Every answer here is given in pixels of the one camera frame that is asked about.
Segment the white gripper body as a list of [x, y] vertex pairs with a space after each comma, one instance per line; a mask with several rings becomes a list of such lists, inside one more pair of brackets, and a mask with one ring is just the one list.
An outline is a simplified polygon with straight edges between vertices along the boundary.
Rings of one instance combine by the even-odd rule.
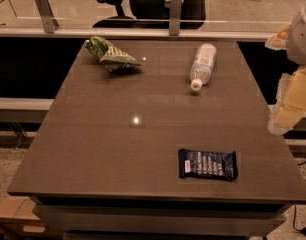
[[287, 57], [299, 65], [306, 65], [306, 4], [291, 22]]

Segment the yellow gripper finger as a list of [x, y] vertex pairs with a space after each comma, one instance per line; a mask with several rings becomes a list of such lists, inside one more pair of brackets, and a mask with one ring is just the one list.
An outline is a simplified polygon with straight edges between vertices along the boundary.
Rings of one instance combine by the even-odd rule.
[[282, 74], [267, 128], [272, 134], [283, 135], [292, 130], [305, 113], [306, 66], [300, 65], [292, 75]]
[[265, 47], [271, 50], [286, 50], [287, 40], [291, 25], [284, 26], [279, 32], [271, 36], [266, 42]]

